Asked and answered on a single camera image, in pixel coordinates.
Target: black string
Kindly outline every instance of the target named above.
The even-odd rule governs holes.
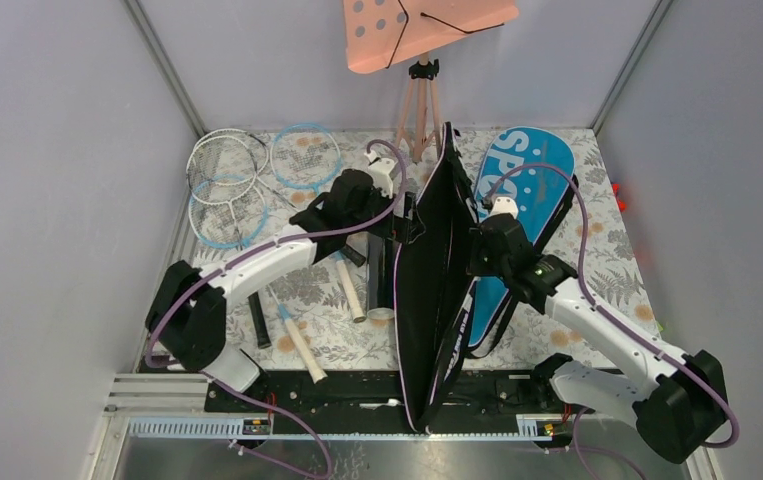
[[[402,33],[399,34],[399,39],[396,40],[396,46],[393,47],[393,53],[390,55],[390,61],[387,62],[387,66],[384,68],[390,68],[390,65],[393,64],[393,58],[396,57],[396,52],[399,51],[399,44],[402,43],[402,37],[405,36],[405,30],[407,29],[407,25],[410,22],[410,14],[407,13],[407,9],[404,5],[402,5],[402,0],[398,0],[399,7],[402,9],[402,13],[405,14],[405,24],[402,25]]]
[[[402,37],[405,36],[405,30],[407,30],[408,23],[410,23],[410,14],[408,13],[408,11],[405,8],[405,6],[402,4],[402,0],[398,0],[398,2],[399,2],[399,8],[401,8],[402,9],[402,13],[405,14],[405,23],[404,23],[404,25],[402,25],[402,31],[401,31],[401,33],[399,33],[399,38],[396,40],[396,46],[393,47],[393,53],[390,55],[390,60],[387,62],[387,66],[384,67],[386,69],[390,68],[390,66],[393,65],[393,60],[396,58],[396,53],[398,53],[398,51],[399,51],[399,45],[402,43]],[[455,25],[452,25],[449,22],[446,22],[444,20],[440,20],[439,18],[437,18],[437,17],[435,17],[433,15],[428,15],[425,12],[419,12],[419,16],[420,17],[424,17],[424,18],[430,18],[431,20],[440,22],[440,23],[442,23],[443,25],[445,25],[445,26],[447,26],[449,28],[453,28],[453,29],[463,33],[464,35],[472,35],[473,33],[483,32],[485,30],[491,30],[493,28],[498,28],[498,27],[501,27],[502,25],[504,25],[504,23],[500,23],[498,25],[493,25],[493,26],[490,26],[490,27],[479,28],[477,30],[464,30],[464,29],[462,29],[460,27],[456,27]]]
[[[430,18],[431,20],[436,20],[436,21],[442,23],[443,25],[445,25],[447,27],[454,28],[455,30],[457,30],[457,31],[459,31],[461,33],[464,33],[466,35],[471,35],[473,33],[483,32],[484,30],[490,30],[490,29],[493,29],[493,28],[498,28],[498,27],[501,27],[502,25],[504,25],[504,23],[500,23],[498,25],[493,25],[492,27],[484,27],[484,28],[479,28],[477,30],[464,30],[464,29],[462,29],[460,27],[456,27],[456,26],[452,25],[449,22],[445,22],[443,20],[440,20],[439,18],[437,18],[437,17],[435,17],[433,15],[428,15],[425,12],[419,12],[419,16],[420,17],[425,17],[425,18]]]

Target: blue racket frame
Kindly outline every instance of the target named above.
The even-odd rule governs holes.
[[[243,177],[240,177],[239,175],[230,175],[230,174],[217,175],[213,177],[211,180],[207,180],[205,182],[200,183],[199,185],[195,187],[195,189],[193,189],[192,191],[193,194],[190,195],[190,202],[187,208],[192,208],[193,204],[196,201],[200,202],[200,200],[196,200],[195,194],[200,192],[202,188],[206,187],[210,183],[213,183],[222,179],[231,179],[231,180],[236,179],[239,181],[246,181],[246,179],[244,179]],[[254,189],[255,188],[254,182],[256,181],[256,179],[253,178],[248,181],[252,182],[251,185],[249,186],[249,190]],[[245,248],[248,248],[249,245],[251,245],[251,243],[254,242],[254,239],[260,234],[260,232],[263,231],[263,227],[266,225],[266,222],[268,220],[269,220],[269,205],[266,204],[266,200],[264,199],[263,214],[261,216],[260,223],[257,225],[257,228],[255,228],[254,231],[252,231],[249,235],[243,236],[242,241],[231,242],[231,243],[219,243],[219,242],[214,242],[206,238],[204,235],[199,233],[195,228],[193,228],[193,233],[195,233],[196,238],[198,238],[198,240],[201,243],[203,243],[204,245],[207,245],[210,248],[226,250],[226,249],[237,248],[241,246],[242,248],[245,249]]]
[[[334,147],[337,149],[337,163],[334,165],[334,169],[331,171],[331,173],[322,180],[309,185],[299,185],[287,180],[278,173],[278,170],[276,170],[275,166],[273,165],[272,152],[275,150],[275,145],[278,145],[278,141],[281,140],[284,135],[299,128],[315,128],[319,130],[320,132],[327,135],[332,142],[334,142]],[[322,125],[318,125],[316,123],[297,123],[281,130],[278,135],[275,136],[275,139],[272,140],[272,146],[269,147],[269,167],[272,169],[272,174],[275,175],[275,178],[282,185],[294,188],[296,190],[313,190],[313,193],[319,195],[319,187],[333,180],[334,177],[336,177],[337,174],[340,173],[340,170],[343,168],[343,152],[340,151],[340,146],[337,144],[337,141],[334,140],[334,136],[331,135],[331,132],[329,132],[328,129]]]

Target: white racket grip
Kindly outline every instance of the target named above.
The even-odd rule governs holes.
[[[349,301],[349,309],[352,311],[352,320],[355,323],[360,323],[366,320],[366,315],[363,313],[363,307],[360,305],[360,300],[357,298],[357,291],[354,289],[352,278],[349,276],[349,268],[346,266],[346,262],[343,257],[337,257],[334,260],[334,264],[337,265],[337,273],[340,274],[340,283],[343,284],[343,292],[346,294],[346,299]]]
[[[313,353],[310,351],[310,347],[307,346],[307,342],[304,341],[304,337],[301,336],[299,327],[296,326],[296,322],[292,318],[284,320],[284,328],[287,329],[287,333],[293,340],[293,345],[296,346],[296,351],[299,352],[304,365],[307,367],[307,371],[310,373],[310,378],[313,379],[313,383],[316,383],[328,375],[322,367],[316,363],[316,359],[313,357]]]

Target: red object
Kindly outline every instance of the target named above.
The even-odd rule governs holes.
[[[614,196],[617,197],[617,206],[620,209],[620,213],[624,212],[628,205],[619,198],[619,183],[612,183],[611,189],[614,191]]]

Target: black racket handle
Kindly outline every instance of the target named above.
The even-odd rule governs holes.
[[[366,257],[360,254],[357,250],[350,247],[349,244],[346,244],[345,247],[340,249],[340,253],[343,254],[344,257],[348,258],[350,262],[355,264],[357,267],[362,267],[364,264],[366,264]]]
[[[249,308],[251,309],[251,321],[254,324],[254,333],[257,334],[257,348],[269,348],[272,340],[269,339],[269,331],[266,329],[266,319],[263,317],[263,308],[260,306],[260,295],[257,292],[249,296]]]

